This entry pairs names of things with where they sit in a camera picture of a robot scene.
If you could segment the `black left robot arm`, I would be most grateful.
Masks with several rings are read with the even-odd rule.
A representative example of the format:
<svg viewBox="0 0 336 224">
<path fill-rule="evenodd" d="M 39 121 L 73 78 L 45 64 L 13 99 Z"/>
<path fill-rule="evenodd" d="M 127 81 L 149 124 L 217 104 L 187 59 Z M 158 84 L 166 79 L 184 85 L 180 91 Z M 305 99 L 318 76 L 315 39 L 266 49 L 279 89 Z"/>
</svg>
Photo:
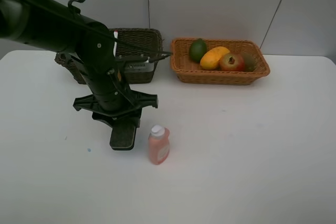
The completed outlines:
<svg viewBox="0 0 336 224">
<path fill-rule="evenodd" d="M 91 95 L 75 99 L 76 110 L 118 120 L 139 119 L 144 107 L 158 107 L 155 94 L 130 89 L 124 76 L 128 57 L 114 55 L 121 41 L 74 6 L 54 0 L 1 0 L 1 38 L 69 54 L 91 90 Z"/>
</svg>

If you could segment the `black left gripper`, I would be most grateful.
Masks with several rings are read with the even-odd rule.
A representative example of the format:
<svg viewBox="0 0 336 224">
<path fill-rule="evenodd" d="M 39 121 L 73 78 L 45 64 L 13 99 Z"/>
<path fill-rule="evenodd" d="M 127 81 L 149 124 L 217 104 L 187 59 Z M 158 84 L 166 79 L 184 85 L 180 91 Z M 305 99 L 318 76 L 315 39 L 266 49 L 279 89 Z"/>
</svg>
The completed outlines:
<svg viewBox="0 0 336 224">
<path fill-rule="evenodd" d="M 158 107 L 158 96 L 139 91 L 130 91 L 126 96 L 116 91 L 109 95 L 88 95 L 76 98 L 73 107 L 91 111 L 92 119 L 113 127 L 117 123 L 131 122 L 140 126 L 142 109 L 147 106 Z"/>
</svg>

